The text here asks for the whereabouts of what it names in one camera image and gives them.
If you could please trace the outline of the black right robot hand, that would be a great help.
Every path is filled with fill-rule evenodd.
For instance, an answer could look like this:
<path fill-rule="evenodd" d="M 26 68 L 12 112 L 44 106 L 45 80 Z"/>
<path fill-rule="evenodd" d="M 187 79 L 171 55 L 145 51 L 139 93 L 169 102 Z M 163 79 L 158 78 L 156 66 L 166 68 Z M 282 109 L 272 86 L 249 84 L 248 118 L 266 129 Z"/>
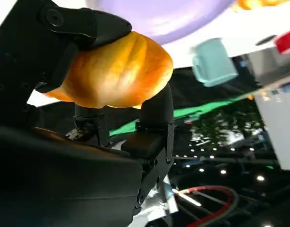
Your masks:
<path fill-rule="evenodd" d="M 113 14 L 18 0 L 0 25 L 0 227 L 126 227 L 173 164 L 173 63 Z"/>

